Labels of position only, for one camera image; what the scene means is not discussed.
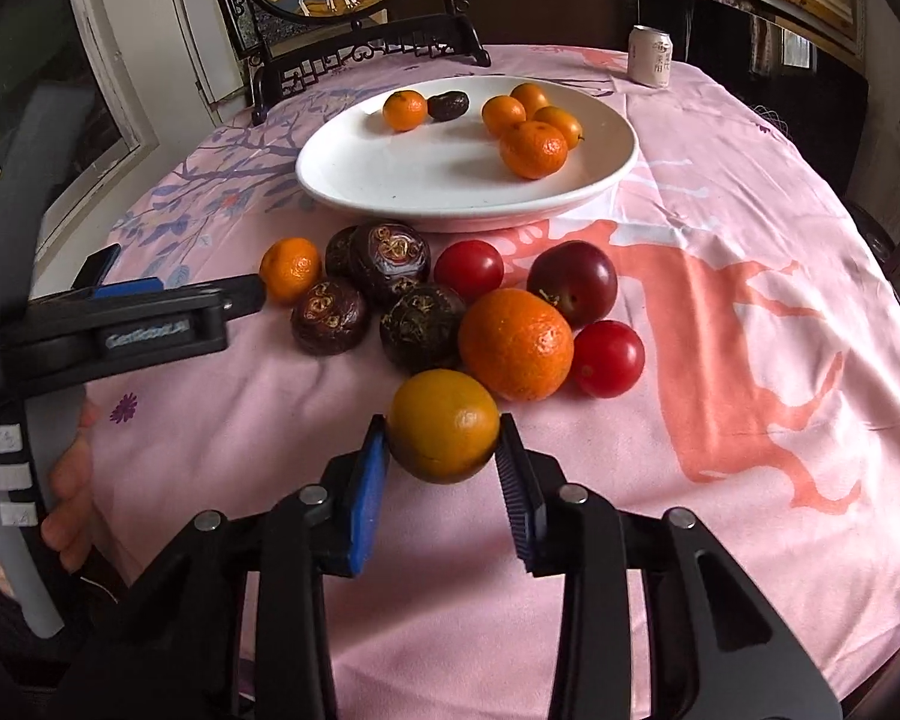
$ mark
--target red fruit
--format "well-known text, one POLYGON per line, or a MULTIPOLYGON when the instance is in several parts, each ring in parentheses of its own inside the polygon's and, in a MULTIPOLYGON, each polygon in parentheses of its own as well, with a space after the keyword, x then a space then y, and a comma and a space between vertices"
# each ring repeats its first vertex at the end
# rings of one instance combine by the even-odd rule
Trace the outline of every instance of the red fruit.
POLYGON ((504 280, 500 252, 483 241, 461 241, 448 247, 434 267, 434 281, 449 287, 468 305, 493 292, 504 280))
POLYGON ((567 241, 536 258, 527 289, 554 306, 577 330, 610 313, 617 299, 617 271, 595 245, 567 241))
POLYGON ((646 360, 634 329, 607 319, 584 327, 574 339, 570 375, 592 397, 616 397, 636 384, 646 360))

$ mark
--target tablecloth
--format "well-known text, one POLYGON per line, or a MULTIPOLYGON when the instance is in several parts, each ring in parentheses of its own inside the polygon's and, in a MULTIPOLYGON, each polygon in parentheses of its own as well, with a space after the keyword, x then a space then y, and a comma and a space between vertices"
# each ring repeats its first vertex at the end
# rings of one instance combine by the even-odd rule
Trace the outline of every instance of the tablecloth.
MULTIPOLYGON (((117 221, 111 281, 168 287, 256 271, 286 236, 323 247, 350 218, 295 179, 303 143, 358 100, 416 81, 498 73, 568 84, 626 116, 639 162, 549 221, 487 233, 519 284, 561 240, 594 242, 621 276, 611 317, 646 343, 612 400, 567 386, 504 404, 528 447, 618 508, 693 509, 751 574, 839 695, 900 645, 900 309, 833 191, 772 125, 692 66, 667 90, 626 57, 494 47, 465 58, 378 58, 324 77, 262 127, 215 131, 117 221)), ((461 236, 430 237, 434 256, 461 236)), ((375 332, 327 359, 293 344, 272 306, 229 325, 230 348, 91 386, 96 500, 136 576, 202 509, 240 517, 319 478, 360 445, 402 377, 375 332)), ((646 615, 631 582, 634 715, 649 707, 646 615)), ((328 581, 341 718, 544 717, 559 580, 514 546, 492 466, 451 487, 398 467, 374 555, 328 581)), ((244 653, 252 655, 252 614, 244 653)))

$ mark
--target dark brown fruit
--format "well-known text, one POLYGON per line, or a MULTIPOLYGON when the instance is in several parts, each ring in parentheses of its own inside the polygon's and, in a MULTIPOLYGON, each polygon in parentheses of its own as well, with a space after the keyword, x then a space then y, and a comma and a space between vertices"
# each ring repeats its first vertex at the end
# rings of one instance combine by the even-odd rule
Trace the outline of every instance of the dark brown fruit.
POLYGON ((323 267, 328 276, 350 277, 350 239, 356 229, 356 225, 343 228, 340 232, 334 233, 327 244, 323 267))
POLYGON ((543 252, 527 274, 527 290, 554 306, 574 330, 603 319, 617 299, 610 257, 586 241, 566 241, 543 252))
POLYGON ((401 370, 419 373, 458 362, 457 331, 466 304, 449 287, 421 284, 380 317, 386 357, 401 370))
POLYGON ((467 108, 470 108, 470 98, 466 92, 444 92, 427 100, 427 113, 438 122, 459 119, 467 108))
POLYGON ((340 354, 357 346, 367 334, 370 308, 349 281, 326 278, 303 293, 290 316, 290 327, 305 352, 340 354))
POLYGON ((350 277, 377 308, 388 309, 400 295, 427 280, 430 247, 399 221, 369 221, 350 241, 350 277))

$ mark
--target purple flower print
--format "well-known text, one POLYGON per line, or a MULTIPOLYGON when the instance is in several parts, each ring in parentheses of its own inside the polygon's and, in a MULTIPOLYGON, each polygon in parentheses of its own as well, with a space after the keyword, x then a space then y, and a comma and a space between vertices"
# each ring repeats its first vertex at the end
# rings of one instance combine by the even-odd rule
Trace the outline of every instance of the purple flower print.
POLYGON ((110 412, 110 421, 118 425, 121 422, 130 422, 135 413, 137 413, 137 396, 129 392, 122 396, 120 403, 110 412))

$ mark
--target metal screw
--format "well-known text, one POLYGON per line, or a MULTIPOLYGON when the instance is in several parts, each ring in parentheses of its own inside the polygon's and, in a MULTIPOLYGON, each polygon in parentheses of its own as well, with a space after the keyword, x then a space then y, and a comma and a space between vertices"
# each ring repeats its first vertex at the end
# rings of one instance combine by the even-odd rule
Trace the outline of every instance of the metal screw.
POLYGON ((677 528, 683 528, 684 530, 689 530, 697 523, 696 515, 690 509, 670 509, 667 517, 677 528))
POLYGON ((581 485, 564 485, 560 488, 560 499, 565 503, 586 503, 589 493, 581 485))
POLYGON ((220 512, 214 512, 213 509, 207 509, 206 512, 200 512, 194 517, 194 528, 204 533, 215 531, 220 523, 223 522, 220 512))
POLYGON ((303 490, 300 490, 300 500, 307 506, 317 506, 327 499, 328 494, 326 489, 320 485, 306 485, 303 490))

